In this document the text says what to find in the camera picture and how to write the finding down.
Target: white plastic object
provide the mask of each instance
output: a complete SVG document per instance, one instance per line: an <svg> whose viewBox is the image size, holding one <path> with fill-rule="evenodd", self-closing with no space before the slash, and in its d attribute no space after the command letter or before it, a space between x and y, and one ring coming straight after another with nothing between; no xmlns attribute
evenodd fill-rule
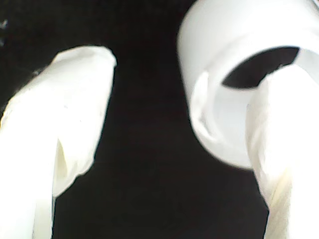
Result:
<svg viewBox="0 0 319 239"><path fill-rule="evenodd" d="M81 46L14 95L0 122L0 238L49 239L52 198L93 163L116 59Z"/></svg>
<svg viewBox="0 0 319 239"><path fill-rule="evenodd" d="M198 0L183 20L177 44L197 138L223 162L250 169L245 115L256 89L228 88L222 82L250 57L278 47L300 48L295 63L314 66L319 62L319 11L312 0Z"/></svg>
<svg viewBox="0 0 319 239"><path fill-rule="evenodd" d="M319 85L292 64L267 75L246 118L247 151L269 216L264 239L318 234Z"/></svg>

